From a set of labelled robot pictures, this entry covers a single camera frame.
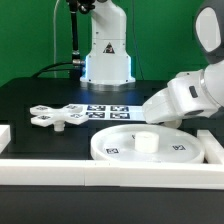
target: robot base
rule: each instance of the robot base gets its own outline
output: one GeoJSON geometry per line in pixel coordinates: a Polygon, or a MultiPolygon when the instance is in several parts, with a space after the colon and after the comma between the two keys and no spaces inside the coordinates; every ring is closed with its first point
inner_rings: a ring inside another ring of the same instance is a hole
{"type": "Polygon", "coordinates": [[[134,89],[135,88],[135,82],[129,82],[125,84],[120,84],[120,85],[104,85],[104,84],[94,84],[90,82],[80,82],[80,85],[82,88],[87,88],[90,90],[95,90],[95,91],[111,91],[111,92],[118,92],[118,91],[124,91],[124,90],[129,90],[129,89],[134,89]]]}

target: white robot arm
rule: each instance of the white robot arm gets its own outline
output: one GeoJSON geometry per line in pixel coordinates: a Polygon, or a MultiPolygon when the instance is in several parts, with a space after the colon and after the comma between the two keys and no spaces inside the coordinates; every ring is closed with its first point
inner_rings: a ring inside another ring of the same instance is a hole
{"type": "Polygon", "coordinates": [[[92,9],[92,50],[86,57],[81,86],[116,91],[133,87],[131,58],[126,52],[126,14],[112,0],[82,0],[79,10],[92,9]]]}
{"type": "Polygon", "coordinates": [[[195,33],[210,65],[181,72],[143,105],[147,123],[204,116],[224,110],[224,2],[206,0],[195,21],[195,33]]]}

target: green screen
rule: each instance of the green screen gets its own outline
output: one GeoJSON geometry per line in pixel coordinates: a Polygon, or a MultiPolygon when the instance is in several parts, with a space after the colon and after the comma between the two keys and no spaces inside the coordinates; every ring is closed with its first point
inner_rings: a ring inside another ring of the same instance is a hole
{"type": "MultiPolygon", "coordinates": [[[[204,68],[206,61],[194,36],[194,16],[203,0],[114,0],[127,13],[127,52],[138,80],[169,80],[181,71],[204,68]]],[[[0,3],[0,85],[29,77],[53,63],[53,12],[56,0],[0,3]]],[[[80,53],[91,49],[91,15],[78,13],[80,53]]],[[[71,60],[70,13],[61,0],[57,14],[57,61],[71,60]]]]}

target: white block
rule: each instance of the white block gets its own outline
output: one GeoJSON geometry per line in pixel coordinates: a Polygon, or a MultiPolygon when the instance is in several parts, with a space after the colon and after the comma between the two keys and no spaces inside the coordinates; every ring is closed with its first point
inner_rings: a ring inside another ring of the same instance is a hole
{"type": "Polygon", "coordinates": [[[142,153],[155,153],[159,150],[159,135],[149,131],[137,132],[135,150],[142,153]]]}
{"type": "Polygon", "coordinates": [[[224,149],[208,130],[198,130],[197,137],[204,145],[208,163],[224,164],[224,149]]]}
{"type": "Polygon", "coordinates": [[[121,187],[223,189],[224,167],[208,164],[123,163],[121,187]]]}
{"type": "Polygon", "coordinates": [[[0,160],[0,185],[84,186],[85,161],[0,160]]]}
{"type": "Polygon", "coordinates": [[[86,161],[86,186],[120,186],[119,163],[86,161]]]}
{"type": "Polygon", "coordinates": [[[10,126],[9,125],[0,125],[0,153],[11,141],[10,135],[10,126]]]}

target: black tabletop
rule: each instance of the black tabletop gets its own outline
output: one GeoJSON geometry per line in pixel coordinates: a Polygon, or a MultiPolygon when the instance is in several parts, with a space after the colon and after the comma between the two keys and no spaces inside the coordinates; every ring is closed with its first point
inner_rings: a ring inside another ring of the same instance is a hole
{"type": "MultiPolygon", "coordinates": [[[[69,79],[14,79],[0,88],[0,124],[10,124],[12,134],[0,158],[91,159],[89,141],[97,131],[130,122],[89,120],[80,126],[66,124],[64,133],[56,134],[53,126],[31,125],[29,108],[71,103],[141,106],[165,86],[162,81],[138,81],[132,90],[94,92],[69,79]]],[[[193,135],[209,129],[223,143],[223,124],[222,117],[198,118],[184,121],[181,129],[193,135]]],[[[0,198],[2,224],[220,224],[224,219],[224,193],[215,190],[0,186],[0,198]]]]}
{"type": "MultiPolygon", "coordinates": [[[[91,159],[89,142],[101,129],[134,121],[89,120],[76,126],[66,123],[61,134],[53,125],[32,125],[29,109],[37,105],[61,108],[68,104],[141,106],[166,86],[164,81],[138,81],[136,88],[122,92],[98,92],[80,88],[69,79],[19,78],[0,88],[0,124],[10,124],[12,141],[0,158],[91,159]]],[[[180,129],[196,135],[198,129],[209,129],[224,143],[224,119],[198,118],[186,120],[180,129]]]]}

